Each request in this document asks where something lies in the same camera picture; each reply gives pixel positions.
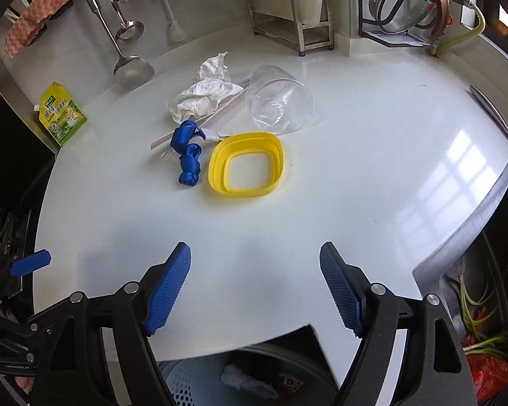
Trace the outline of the clear plastic bag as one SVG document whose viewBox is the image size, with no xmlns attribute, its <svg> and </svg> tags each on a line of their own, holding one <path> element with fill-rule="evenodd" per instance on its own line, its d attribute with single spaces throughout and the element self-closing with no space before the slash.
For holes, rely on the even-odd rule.
<svg viewBox="0 0 508 406">
<path fill-rule="evenodd" d="M 230 388 L 244 391 L 263 400 L 276 400 L 278 398 L 277 391 L 270 384 L 254 379 L 235 365 L 224 367 L 220 375 L 220 381 Z"/>
</svg>

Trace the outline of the blue knotted plastic bag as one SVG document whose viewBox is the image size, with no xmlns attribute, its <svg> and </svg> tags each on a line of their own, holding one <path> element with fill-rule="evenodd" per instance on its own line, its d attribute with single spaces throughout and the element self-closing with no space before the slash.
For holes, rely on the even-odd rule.
<svg viewBox="0 0 508 406">
<path fill-rule="evenodd" d="M 198 128 L 194 121 L 185 120 L 174 130 L 170 141 L 170 147 L 179 154 L 182 169 L 179 184 L 191 187 L 198 183 L 201 173 L 199 157 L 202 148 L 199 144 L 191 142 L 195 137 L 206 139 L 205 132 Z"/>
</svg>

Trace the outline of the yellow square plastic ring lid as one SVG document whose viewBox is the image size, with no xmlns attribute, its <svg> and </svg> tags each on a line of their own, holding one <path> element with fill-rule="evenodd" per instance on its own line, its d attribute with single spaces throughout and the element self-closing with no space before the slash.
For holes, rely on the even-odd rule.
<svg viewBox="0 0 508 406">
<path fill-rule="evenodd" d="M 227 137 L 216 145 L 208 164 L 208 183 L 232 198 L 272 193 L 283 174 L 284 151 L 275 135 L 253 132 Z"/>
</svg>

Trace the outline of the clear plastic cup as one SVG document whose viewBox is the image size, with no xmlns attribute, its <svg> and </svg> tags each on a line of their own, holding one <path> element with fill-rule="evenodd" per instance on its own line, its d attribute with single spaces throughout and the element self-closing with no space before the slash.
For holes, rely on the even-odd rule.
<svg viewBox="0 0 508 406">
<path fill-rule="evenodd" d="M 246 105 L 253 123 L 275 135 L 293 133 L 314 117 L 310 90 L 284 69 L 262 65 L 250 77 Z"/>
</svg>

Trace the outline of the white grid paper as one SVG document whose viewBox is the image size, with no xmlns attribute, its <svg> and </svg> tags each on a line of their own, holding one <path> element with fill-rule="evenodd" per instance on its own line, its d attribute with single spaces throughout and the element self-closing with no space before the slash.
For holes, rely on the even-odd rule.
<svg viewBox="0 0 508 406">
<path fill-rule="evenodd" d="M 224 100 L 243 91 L 240 85 L 231 82 L 226 56 L 225 51 L 205 60 L 196 72 L 193 84 L 170 101 L 168 110 L 175 123 L 209 115 Z"/>
</svg>

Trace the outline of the grey perforated trash bin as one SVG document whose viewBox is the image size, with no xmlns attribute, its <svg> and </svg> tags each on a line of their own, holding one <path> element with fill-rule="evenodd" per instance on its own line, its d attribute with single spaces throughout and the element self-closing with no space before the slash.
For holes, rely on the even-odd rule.
<svg viewBox="0 0 508 406">
<path fill-rule="evenodd" d="M 312 359 L 272 344 L 158 364 L 178 405 L 329 405 L 338 388 Z"/>
</svg>

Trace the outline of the steel sink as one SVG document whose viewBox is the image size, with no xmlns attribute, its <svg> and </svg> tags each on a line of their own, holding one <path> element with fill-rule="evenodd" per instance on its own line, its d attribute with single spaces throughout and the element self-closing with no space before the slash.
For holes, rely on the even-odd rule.
<svg viewBox="0 0 508 406">
<path fill-rule="evenodd" d="M 508 120 L 476 86 L 469 89 L 476 103 L 490 116 L 508 141 Z M 486 322 L 484 332 L 497 335 L 508 330 L 508 162 L 484 199 L 458 230 L 414 271 L 422 294 L 435 292 L 441 297 L 454 330 L 461 342 L 465 329 L 458 300 L 458 272 L 474 299 L 485 286 L 495 291 L 487 310 L 497 304 L 498 311 Z M 508 385 L 495 398 L 480 405 L 508 405 Z"/>
</svg>

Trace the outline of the green onion scraps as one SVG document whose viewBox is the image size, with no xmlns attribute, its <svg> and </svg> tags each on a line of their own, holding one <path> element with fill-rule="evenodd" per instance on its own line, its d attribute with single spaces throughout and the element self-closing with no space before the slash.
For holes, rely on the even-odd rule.
<svg viewBox="0 0 508 406">
<path fill-rule="evenodd" d="M 508 330 L 497 335 L 487 335 L 484 332 L 486 322 L 498 311 L 499 304 L 491 312 L 487 304 L 491 301 L 495 291 L 490 291 L 486 285 L 482 295 L 474 299 L 468 291 L 465 272 L 458 272 L 458 300 L 460 316 L 465 329 L 462 348 L 466 356 L 489 356 L 497 358 L 508 357 L 505 346 L 508 345 Z"/>
</svg>

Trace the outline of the yellow green seasoning pouch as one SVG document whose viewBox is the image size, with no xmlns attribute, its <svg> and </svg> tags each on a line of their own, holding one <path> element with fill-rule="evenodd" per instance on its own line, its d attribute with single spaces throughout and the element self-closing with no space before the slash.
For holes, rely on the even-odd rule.
<svg viewBox="0 0 508 406">
<path fill-rule="evenodd" d="M 71 98 L 67 89 L 52 82 L 34 105 L 40 124 L 63 148 L 84 126 L 87 118 Z"/>
</svg>

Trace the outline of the red plastic bag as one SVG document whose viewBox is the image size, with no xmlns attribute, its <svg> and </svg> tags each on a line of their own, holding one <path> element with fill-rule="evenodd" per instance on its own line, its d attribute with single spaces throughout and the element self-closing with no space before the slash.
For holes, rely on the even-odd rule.
<svg viewBox="0 0 508 406">
<path fill-rule="evenodd" d="M 468 333 L 462 347 L 479 404 L 495 398 L 508 385 L 508 333 L 487 338 Z"/>
</svg>

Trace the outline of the steel spatula hanging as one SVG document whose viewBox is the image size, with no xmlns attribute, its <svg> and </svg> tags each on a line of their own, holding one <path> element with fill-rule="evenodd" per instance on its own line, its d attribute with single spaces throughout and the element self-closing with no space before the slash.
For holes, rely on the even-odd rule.
<svg viewBox="0 0 508 406">
<path fill-rule="evenodd" d="M 152 65 L 138 55 L 123 53 L 119 43 L 132 43 L 141 38 L 145 27 L 140 21 L 131 21 L 125 18 L 122 9 L 115 0 L 107 0 L 120 21 L 120 27 L 116 33 L 112 33 L 106 22 L 99 0 L 86 0 L 90 11 L 99 19 L 103 28 L 112 40 L 112 44 L 118 53 L 118 62 L 113 68 L 113 77 L 116 83 L 124 90 L 131 91 L 147 83 L 155 74 Z"/>
</svg>

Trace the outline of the steel ladle hanging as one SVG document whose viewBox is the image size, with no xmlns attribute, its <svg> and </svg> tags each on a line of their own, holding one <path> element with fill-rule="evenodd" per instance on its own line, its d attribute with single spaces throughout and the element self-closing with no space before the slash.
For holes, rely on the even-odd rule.
<svg viewBox="0 0 508 406">
<path fill-rule="evenodd" d="M 120 21 L 120 27 L 114 37 L 123 43 L 138 41 L 145 32 L 145 26 L 140 21 L 131 21 L 125 18 L 122 9 L 115 0 L 108 0 L 113 11 Z"/>
</svg>

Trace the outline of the pink dish cloth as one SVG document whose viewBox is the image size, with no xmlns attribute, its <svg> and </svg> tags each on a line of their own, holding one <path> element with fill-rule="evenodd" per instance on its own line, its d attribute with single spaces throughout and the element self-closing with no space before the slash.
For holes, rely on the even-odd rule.
<svg viewBox="0 0 508 406">
<path fill-rule="evenodd" d="M 34 0 L 10 28 L 4 49 L 12 59 L 22 47 L 28 47 L 46 22 L 69 0 Z"/>
</svg>

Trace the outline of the black dish drying rack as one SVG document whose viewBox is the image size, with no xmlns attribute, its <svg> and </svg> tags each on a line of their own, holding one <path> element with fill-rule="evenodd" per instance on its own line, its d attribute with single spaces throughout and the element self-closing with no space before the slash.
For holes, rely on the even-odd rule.
<svg viewBox="0 0 508 406">
<path fill-rule="evenodd" d="M 436 0 L 361 0 L 361 34 L 390 47 L 423 46 L 438 14 Z"/>
</svg>

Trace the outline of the white bottle brush blue top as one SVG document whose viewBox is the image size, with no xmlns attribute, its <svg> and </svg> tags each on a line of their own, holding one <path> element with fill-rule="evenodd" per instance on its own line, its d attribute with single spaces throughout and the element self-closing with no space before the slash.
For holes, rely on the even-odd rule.
<svg viewBox="0 0 508 406">
<path fill-rule="evenodd" d="M 172 42 L 182 42 L 186 40 L 186 33 L 179 25 L 171 10 L 169 0 L 160 0 L 168 21 L 169 38 Z"/>
</svg>

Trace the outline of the steel cutting board rack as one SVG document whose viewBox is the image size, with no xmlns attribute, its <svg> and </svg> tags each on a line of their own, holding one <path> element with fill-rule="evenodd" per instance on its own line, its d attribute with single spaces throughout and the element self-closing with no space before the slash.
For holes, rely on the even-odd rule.
<svg viewBox="0 0 508 406">
<path fill-rule="evenodd" d="M 331 14 L 326 0 L 322 0 L 322 9 L 326 18 L 313 27 L 303 22 L 299 0 L 289 0 L 292 18 L 277 17 L 257 12 L 251 0 L 245 0 L 249 12 L 250 25 L 255 36 L 266 37 L 297 51 L 299 57 L 316 49 L 335 49 Z"/>
</svg>

